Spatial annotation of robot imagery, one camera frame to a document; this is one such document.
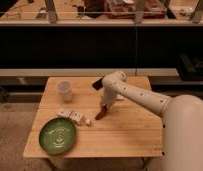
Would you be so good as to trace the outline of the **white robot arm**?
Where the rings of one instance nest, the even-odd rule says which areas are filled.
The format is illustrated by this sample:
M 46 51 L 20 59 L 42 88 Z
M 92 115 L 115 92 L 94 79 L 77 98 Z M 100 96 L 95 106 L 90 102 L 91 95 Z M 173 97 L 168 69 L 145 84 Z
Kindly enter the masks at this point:
M 162 118 L 162 170 L 203 171 L 203 100 L 193 95 L 166 96 L 125 82 L 123 71 L 102 78 L 102 103 L 118 94 Z

